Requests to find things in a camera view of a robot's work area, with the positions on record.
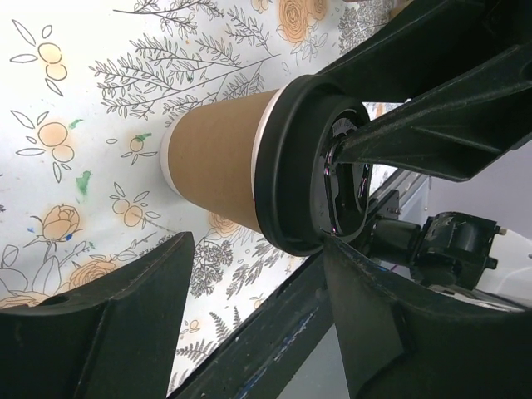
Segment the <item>black plastic cup lid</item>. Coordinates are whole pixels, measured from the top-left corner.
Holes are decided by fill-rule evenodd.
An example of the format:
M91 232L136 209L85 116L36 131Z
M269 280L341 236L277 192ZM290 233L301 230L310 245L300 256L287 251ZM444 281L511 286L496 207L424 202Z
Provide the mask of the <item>black plastic cup lid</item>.
M372 167L336 155L368 122L362 103L323 76L301 76L280 91L254 162L256 215L273 246L309 256L328 237L351 241L362 232Z

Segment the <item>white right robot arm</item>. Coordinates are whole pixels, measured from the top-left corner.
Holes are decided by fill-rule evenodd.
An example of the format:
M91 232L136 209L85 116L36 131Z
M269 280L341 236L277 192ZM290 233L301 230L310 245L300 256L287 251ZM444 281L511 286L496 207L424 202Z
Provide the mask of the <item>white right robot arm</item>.
M531 139L531 4L415 1L322 74L360 101L396 108L343 140L338 164L472 179ZM483 307L531 302L531 242L457 212L424 226L380 221L372 254Z

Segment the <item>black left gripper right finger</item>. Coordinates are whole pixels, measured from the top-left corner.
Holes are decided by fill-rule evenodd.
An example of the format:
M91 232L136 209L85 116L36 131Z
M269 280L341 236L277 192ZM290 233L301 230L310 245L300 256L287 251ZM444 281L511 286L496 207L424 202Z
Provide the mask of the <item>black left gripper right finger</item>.
M530 311L435 293L336 239L323 254L351 397L530 397Z

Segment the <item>brown paper coffee cup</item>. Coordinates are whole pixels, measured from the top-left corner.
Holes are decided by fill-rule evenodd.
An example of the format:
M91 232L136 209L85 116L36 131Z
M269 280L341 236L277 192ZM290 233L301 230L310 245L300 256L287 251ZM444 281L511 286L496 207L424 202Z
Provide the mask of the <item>brown paper coffee cup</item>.
M279 90L218 101L186 112L160 148L163 175L180 197L259 232L252 154L260 123Z

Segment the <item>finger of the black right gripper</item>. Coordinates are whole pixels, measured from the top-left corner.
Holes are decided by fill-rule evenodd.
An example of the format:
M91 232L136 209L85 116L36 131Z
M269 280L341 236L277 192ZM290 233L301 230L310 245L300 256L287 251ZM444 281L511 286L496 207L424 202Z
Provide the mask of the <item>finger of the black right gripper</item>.
M529 1L413 1L320 72L362 102L403 102L531 40Z
M337 163L390 165L466 181L531 140L531 45L513 46L366 124Z

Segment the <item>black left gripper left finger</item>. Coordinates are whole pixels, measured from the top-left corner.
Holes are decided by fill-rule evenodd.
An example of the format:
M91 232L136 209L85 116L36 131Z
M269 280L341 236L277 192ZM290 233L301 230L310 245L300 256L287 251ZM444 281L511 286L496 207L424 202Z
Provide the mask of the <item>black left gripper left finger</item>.
M35 307L3 309L2 397L165 397L193 257L183 232Z

